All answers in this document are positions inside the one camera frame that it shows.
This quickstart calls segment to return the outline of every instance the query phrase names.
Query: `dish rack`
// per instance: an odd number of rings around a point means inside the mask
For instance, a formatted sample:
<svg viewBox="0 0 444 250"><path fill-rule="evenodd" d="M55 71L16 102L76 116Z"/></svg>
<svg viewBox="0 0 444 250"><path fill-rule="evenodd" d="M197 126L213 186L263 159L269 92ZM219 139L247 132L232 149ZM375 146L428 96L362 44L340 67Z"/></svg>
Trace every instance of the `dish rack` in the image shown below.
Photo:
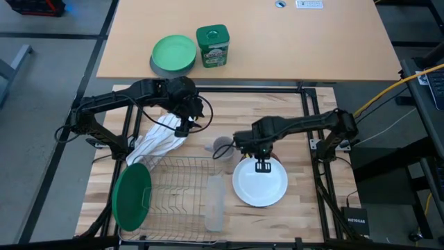
<svg viewBox="0 0 444 250"><path fill-rule="evenodd" d="M209 179L212 182L212 176L221 175L222 162L201 157L141 157L139 163L148 168L152 182L151 189L144 190L142 201L148 214L135 231L120 229L121 240L188 244L220 241L221 233L208 230L207 224L220 219L223 224L224 188L207 189L207 183Z"/></svg>

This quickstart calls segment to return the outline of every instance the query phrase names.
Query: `yellow cable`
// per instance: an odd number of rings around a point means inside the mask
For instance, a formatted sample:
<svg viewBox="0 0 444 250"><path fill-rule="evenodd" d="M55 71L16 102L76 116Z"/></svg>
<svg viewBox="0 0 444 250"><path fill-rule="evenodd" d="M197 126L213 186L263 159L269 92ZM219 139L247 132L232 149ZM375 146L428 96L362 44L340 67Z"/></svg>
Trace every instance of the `yellow cable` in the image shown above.
<svg viewBox="0 0 444 250"><path fill-rule="evenodd" d="M429 193L429 196L427 197L427 201L425 202L425 211L424 211L424 215L427 216L427 213L429 213L429 205L430 205L430 200L432 199L432 193Z"/></svg>
<svg viewBox="0 0 444 250"><path fill-rule="evenodd" d="M353 114L353 116L354 116L355 118L357 118L358 116L360 116L361 113L362 113L365 109L367 109L370 105L372 105L376 100L378 100L378 99L381 98L383 95L385 95L388 91L390 91L390 90L396 88L397 86L399 86L399 85L401 85L401 84L403 84L403 83L405 83L405 82L407 82L407 81L410 81L411 79L414 79L414 78L416 78L416 77L418 77L418 76L422 76L422 75L424 75L424 74L428 74L428 73L430 73L430 72L433 72L433 71L435 71L435 70L437 70L437 69L442 69L442 68L444 68L444 63L443 63L442 65L438 65L438 66L436 66L436 67L432 67L431 69L428 69L428 70L423 71L423 72L418 73L418 74L414 74L413 76L409 76L409 77L407 77L407 78L402 79L401 81L398 81L397 83L393 84L392 86L390 86L390 87L386 88L385 90L383 90L382 92L380 92L376 97L373 97L373 99L371 99L370 101L368 101L368 103L366 103L364 106L360 107L360 109L358 109L358 110Z"/></svg>

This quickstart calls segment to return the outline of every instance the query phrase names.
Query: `gray floor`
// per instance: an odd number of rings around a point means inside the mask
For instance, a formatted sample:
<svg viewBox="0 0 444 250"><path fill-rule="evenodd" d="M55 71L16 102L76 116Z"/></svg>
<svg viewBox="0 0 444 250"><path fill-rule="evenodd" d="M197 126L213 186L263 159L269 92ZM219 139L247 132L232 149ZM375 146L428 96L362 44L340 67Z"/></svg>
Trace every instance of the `gray floor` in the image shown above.
<svg viewBox="0 0 444 250"><path fill-rule="evenodd" d="M68 1L67 14L61 18L21 16L0 1L0 33L71 33L99 34L111 0ZM444 2L435 0L436 8L444 18ZM378 7L379 13L392 40L441 41L432 16L425 8ZM35 53L22 67L8 100L0 111L0 244L17 240L29 206L51 157L55 142L54 130L61 126L84 74L95 41L28 38L0 38L0 58L10 63L22 44L33 46ZM428 49L396 48L400 59L421 56ZM111 81L95 78L89 81L85 96L109 92L114 84L132 81ZM226 84L229 82L198 82L199 84ZM289 85L293 83L257 83ZM339 107L355 110L388 83L336 83L319 84L334 87ZM393 102L377 111L382 117L376 122L369 117L360 124L361 139L368 138L392 124L409 107ZM389 132L362 145L362 147L399 147L425 131L418 113L413 112ZM53 185L38 220L32 241L67 239L76 228L80 206L86 190L94 149L83 137L66 146ZM427 193L420 194L424 200ZM416 222L408 206L363 204L370 217L371 238L378 242L410 244L407 234L415 230ZM434 236L444 235L434 206L429 212L429 223ZM421 246L443 248L436 240L423 240Z"/></svg>

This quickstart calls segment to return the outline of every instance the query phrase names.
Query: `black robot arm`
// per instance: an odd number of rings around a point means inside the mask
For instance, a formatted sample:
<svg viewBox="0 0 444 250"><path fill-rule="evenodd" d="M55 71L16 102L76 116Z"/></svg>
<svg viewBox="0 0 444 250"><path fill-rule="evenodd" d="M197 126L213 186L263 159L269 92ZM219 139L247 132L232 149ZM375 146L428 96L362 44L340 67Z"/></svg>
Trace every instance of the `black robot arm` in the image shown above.
<svg viewBox="0 0 444 250"><path fill-rule="evenodd" d="M191 79L146 79L133 83L125 90L83 98L71 111L70 129L76 134L91 135L110 147L113 159L124 160L130 153L126 135L115 135L100 125L94 115L129 105L138 108L158 105L179 117L181 122L176 128L176 137L188 136L189 130L198 126L194 120L203 117L202 100Z"/></svg>
<svg viewBox="0 0 444 250"><path fill-rule="evenodd" d="M321 115L285 119L263 117L251 125L251 131L234 133L234 143L242 154L248 153L258 159L256 172L270 172L264 160L269 159L273 143L288 134L328 129L331 133L316 144L315 158L322 161L335 160L335 149L344 140L351 140L358 134L353 115L335 109Z"/></svg>

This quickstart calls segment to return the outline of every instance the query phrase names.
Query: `green lid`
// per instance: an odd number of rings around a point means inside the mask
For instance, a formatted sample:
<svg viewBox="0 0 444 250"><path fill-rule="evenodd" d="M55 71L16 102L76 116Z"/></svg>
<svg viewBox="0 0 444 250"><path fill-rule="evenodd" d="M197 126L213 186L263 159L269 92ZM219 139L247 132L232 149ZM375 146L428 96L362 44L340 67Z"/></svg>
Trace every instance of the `green lid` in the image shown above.
<svg viewBox="0 0 444 250"><path fill-rule="evenodd" d="M227 27L223 24L200 27L196 31L196 37L201 49L208 49L211 45L230 41Z"/></svg>
<svg viewBox="0 0 444 250"><path fill-rule="evenodd" d="M188 67L196 59L196 45L184 35L162 38L153 48L151 58L161 69L177 71Z"/></svg>
<svg viewBox="0 0 444 250"><path fill-rule="evenodd" d="M112 193L112 214L125 231L134 231L148 214L151 195L151 176L145 165L127 167L117 179Z"/></svg>

